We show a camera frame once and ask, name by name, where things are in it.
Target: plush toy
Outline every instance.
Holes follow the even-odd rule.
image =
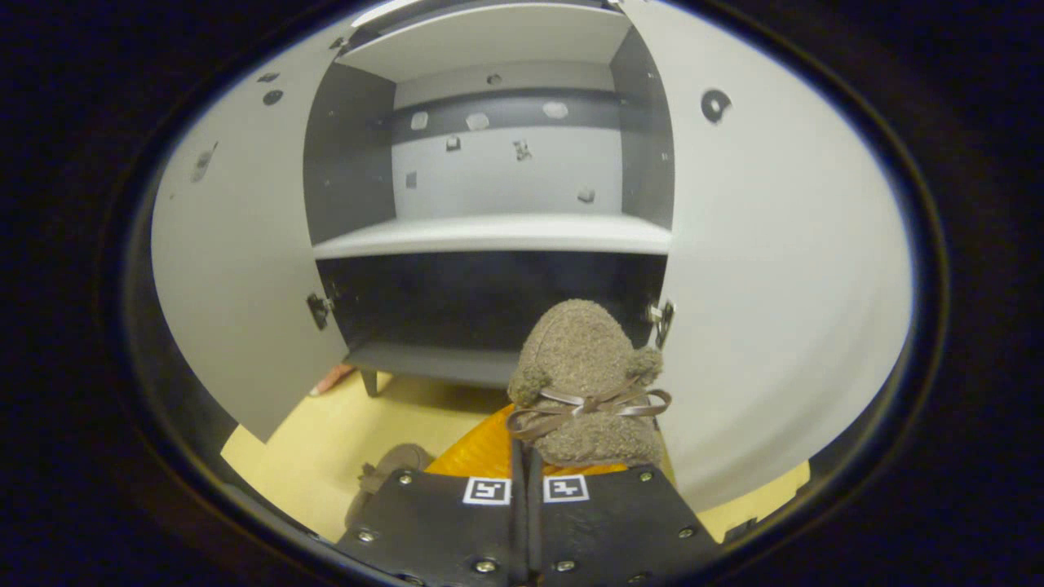
[[[557,304],[522,347],[507,388],[516,405],[508,431],[560,467],[659,466],[663,453],[651,417],[667,408],[670,396],[645,388],[662,369],[660,352],[632,348],[598,304]],[[663,403],[650,405],[649,396]]]

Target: white shelf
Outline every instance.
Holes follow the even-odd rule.
[[[609,65],[630,28],[626,17],[600,8],[540,2],[482,6],[396,30],[335,62],[396,84],[487,64]]]
[[[321,242],[316,259],[456,251],[585,251],[666,255],[670,231],[634,216],[503,214],[389,220]]]

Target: person's hand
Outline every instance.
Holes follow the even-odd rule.
[[[318,396],[327,393],[328,391],[330,391],[330,388],[336,385],[338,381],[343,379],[346,376],[348,376],[349,373],[353,371],[355,371],[355,368],[352,367],[351,365],[338,363],[337,366],[335,366],[333,369],[330,370],[330,373],[327,373],[327,376],[324,377],[322,381],[319,381],[318,383],[315,384],[314,388],[312,388],[312,391],[308,392],[308,395]]]

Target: cabinet leg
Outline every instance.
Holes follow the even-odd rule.
[[[366,395],[372,398],[377,397],[377,372],[363,369],[360,375],[362,375],[362,385],[366,388]]]

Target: teddy bear ear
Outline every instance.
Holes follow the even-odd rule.
[[[636,349],[627,357],[627,377],[638,377],[638,384],[649,385],[663,371],[663,355],[652,347]]]
[[[540,391],[551,384],[551,377],[536,365],[518,369],[507,383],[507,397],[515,405],[529,406],[540,397]]]

